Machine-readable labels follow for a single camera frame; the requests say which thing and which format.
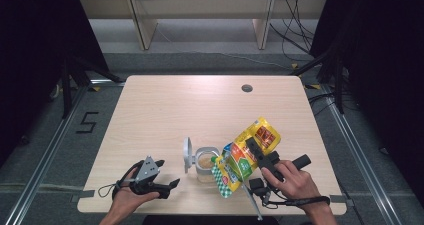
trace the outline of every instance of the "wooden table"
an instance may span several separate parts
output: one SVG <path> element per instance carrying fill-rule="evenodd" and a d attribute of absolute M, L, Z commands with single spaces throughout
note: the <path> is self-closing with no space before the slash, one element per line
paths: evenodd
<path fill-rule="evenodd" d="M 243 85 L 251 92 L 244 92 Z M 195 167 L 184 172 L 183 142 L 190 137 L 193 152 L 214 146 L 220 151 L 263 116 L 281 134 L 280 159 L 307 154 L 322 195 L 341 195 L 304 88 L 295 76 L 131 76 L 128 78 L 97 154 L 84 190 L 114 183 L 134 163 L 150 155 L 165 160 L 156 183 L 180 178 L 168 199 L 157 199 L 136 210 L 145 214 L 252 215 L 255 210 L 239 188 L 223 198 L 214 183 L 200 183 Z M 261 177 L 255 170 L 251 178 Z M 267 209 L 255 198 L 262 215 L 304 214 L 296 207 Z M 107 212 L 110 195 L 81 198 L 81 212 Z M 346 212 L 332 203 L 334 214 Z"/>

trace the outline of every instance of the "human hand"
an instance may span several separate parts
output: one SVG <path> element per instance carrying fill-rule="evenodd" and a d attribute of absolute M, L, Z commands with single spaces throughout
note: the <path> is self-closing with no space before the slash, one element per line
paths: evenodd
<path fill-rule="evenodd" d="M 275 164 L 275 168 L 283 174 L 284 181 L 278 180 L 266 168 L 261 169 L 262 175 L 287 198 L 302 199 L 321 196 L 311 174 L 299 171 L 291 161 L 281 160 Z M 331 208 L 325 202 L 306 204 L 299 208 L 305 211 L 314 224 L 337 224 Z"/>
<path fill-rule="evenodd" d="M 131 178 L 136 168 L 127 176 Z M 144 195 L 137 195 L 131 191 L 128 183 L 122 183 L 122 188 L 116 193 L 109 212 L 100 222 L 100 225 L 119 224 L 130 214 L 132 214 L 143 203 L 159 197 L 158 192 L 151 192 Z"/>

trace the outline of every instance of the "small hole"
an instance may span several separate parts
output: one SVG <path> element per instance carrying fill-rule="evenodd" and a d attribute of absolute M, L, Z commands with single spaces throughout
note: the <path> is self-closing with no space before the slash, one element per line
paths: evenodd
<path fill-rule="evenodd" d="M 243 86 L 241 86 L 241 90 L 243 90 L 243 92 L 251 92 L 253 90 L 253 87 L 249 84 L 244 84 Z"/>

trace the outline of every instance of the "chip bag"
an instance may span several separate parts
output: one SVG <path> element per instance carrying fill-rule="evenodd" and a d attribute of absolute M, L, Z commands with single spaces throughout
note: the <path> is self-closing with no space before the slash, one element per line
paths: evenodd
<path fill-rule="evenodd" d="M 258 167 L 256 158 L 249 151 L 246 140 L 253 137 L 265 155 L 280 143 L 280 134 L 259 117 L 215 158 L 213 174 L 223 197 L 229 197 Z"/>

